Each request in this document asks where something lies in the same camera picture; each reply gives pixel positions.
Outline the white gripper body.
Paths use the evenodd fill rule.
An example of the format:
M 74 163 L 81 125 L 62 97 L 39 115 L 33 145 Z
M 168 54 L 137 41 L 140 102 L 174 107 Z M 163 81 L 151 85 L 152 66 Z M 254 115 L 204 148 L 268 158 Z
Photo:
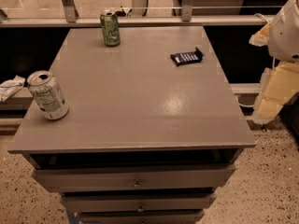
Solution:
M 288 0 L 270 24 L 268 51 L 280 61 L 299 62 L 299 0 Z

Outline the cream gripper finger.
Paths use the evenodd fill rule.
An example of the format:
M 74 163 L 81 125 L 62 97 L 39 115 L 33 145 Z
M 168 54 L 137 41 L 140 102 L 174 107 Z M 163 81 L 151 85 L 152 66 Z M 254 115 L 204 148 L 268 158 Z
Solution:
M 268 45 L 270 24 L 267 23 L 261 30 L 252 35 L 249 39 L 249 43 L 253 46 L 262 47 Z
M 254 103 L 252 120 L 256 124 L 272 121 L 299 92 L 299 63 L 280 62 L 274 69 L 265 68 Z

